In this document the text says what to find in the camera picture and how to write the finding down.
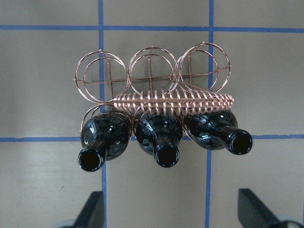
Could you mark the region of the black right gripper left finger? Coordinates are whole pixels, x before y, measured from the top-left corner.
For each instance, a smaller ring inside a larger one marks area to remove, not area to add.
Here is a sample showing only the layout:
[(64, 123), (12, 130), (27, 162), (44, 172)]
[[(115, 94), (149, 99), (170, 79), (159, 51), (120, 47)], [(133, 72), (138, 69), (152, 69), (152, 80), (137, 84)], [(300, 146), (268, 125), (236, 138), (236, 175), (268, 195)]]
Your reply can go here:
[(104, 196), (93, 191), (74, 222), (75, 228), (103, 228), (105, 224)]

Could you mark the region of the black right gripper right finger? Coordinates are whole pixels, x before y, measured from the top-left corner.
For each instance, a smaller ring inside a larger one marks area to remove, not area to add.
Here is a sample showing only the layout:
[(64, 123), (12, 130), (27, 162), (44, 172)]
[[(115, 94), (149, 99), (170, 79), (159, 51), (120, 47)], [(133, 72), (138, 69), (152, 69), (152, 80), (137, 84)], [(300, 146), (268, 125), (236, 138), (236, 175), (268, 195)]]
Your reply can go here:
[(238, 220), (243, 228), (277, 228), (280, 223), (251, 189), (238, 190)]

